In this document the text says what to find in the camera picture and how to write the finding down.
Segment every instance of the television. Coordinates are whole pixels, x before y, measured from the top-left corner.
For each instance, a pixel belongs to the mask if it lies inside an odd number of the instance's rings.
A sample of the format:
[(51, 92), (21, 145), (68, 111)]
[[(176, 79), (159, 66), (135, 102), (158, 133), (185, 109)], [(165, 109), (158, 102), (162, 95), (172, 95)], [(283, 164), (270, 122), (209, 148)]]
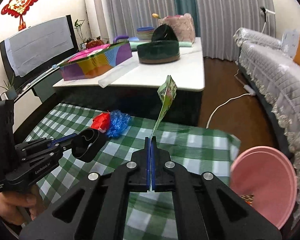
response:
[(26, 28), (0, 42), (3, 66), (19, 91), (29, 82), (78, 52), (71, 16)]

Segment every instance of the purple handle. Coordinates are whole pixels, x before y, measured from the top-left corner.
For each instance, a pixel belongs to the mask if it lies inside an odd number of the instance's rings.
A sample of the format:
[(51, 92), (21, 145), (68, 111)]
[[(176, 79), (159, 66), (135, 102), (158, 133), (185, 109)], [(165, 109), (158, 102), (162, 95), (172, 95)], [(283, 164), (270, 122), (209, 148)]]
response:
[(127, 35), (119, 35), (114, 38), (113, 43), (116, 43), (117, 40), (123, 40), (123, 39), (128, 39), (128, 38), (129, 38), (129, 36), (127, 36)]

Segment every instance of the colorful box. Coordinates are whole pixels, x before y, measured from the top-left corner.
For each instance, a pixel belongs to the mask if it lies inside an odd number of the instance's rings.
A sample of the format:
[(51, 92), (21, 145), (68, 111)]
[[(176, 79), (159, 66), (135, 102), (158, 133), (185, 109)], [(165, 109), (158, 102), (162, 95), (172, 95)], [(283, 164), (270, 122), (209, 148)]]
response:
[[(99, 47), (79, 52), (74, 58), (62, 63), (60, 70), (63, 79), (67, 81), (94, 78), (132, 57), (128, 41)], [(82, 53), (87, 53), (87, 56), (82, 58)]]

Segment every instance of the sofa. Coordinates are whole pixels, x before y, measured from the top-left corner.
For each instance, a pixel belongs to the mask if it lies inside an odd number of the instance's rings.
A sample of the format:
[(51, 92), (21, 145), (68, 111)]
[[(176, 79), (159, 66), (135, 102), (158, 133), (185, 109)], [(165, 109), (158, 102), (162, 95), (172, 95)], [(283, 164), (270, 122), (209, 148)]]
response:
[(279, 40), (246, 28), (234, 35), (240, 48), (238, 67), (272, 123), (279, 150), (296, 171), (297, 204), (285, 239), (300, 239), (300, 65), (293, 61), (298, 35), (286, 31)]

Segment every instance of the pink bucket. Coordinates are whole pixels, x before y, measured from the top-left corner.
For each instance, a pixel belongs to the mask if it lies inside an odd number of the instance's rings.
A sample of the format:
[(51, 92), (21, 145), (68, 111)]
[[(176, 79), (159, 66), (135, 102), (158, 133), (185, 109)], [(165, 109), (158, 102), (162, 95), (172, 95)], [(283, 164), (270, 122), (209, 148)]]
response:
[(278, 229), (292, 213), (297, 198), (297, 177), (291, 162), (267, 146), (246, 150), (231, 166), (231, 189), (254, 194), (253, 207)]

